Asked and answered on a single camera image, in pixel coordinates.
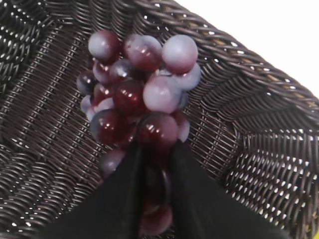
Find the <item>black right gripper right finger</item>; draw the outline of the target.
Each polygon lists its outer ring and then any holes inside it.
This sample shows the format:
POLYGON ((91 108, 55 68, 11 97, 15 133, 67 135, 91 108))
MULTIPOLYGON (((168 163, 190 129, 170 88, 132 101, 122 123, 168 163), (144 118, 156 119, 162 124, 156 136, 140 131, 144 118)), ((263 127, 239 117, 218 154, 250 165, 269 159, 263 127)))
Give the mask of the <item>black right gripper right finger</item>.
POLYGON ((169 159, 171 206, 178 239, 288 239, 279 227, 246 208, 210 179, 178 141, 169 159))

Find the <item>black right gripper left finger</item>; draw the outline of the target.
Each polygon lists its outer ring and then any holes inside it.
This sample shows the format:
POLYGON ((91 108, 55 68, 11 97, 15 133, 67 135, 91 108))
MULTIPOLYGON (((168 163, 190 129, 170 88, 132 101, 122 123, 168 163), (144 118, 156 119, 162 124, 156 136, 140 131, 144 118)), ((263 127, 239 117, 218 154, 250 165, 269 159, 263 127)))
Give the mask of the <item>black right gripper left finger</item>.
POLYGON ((139 238, 145 170, 143 149, 133 142, 116 171, 79 206, 46 226, 37 238, 139 238))

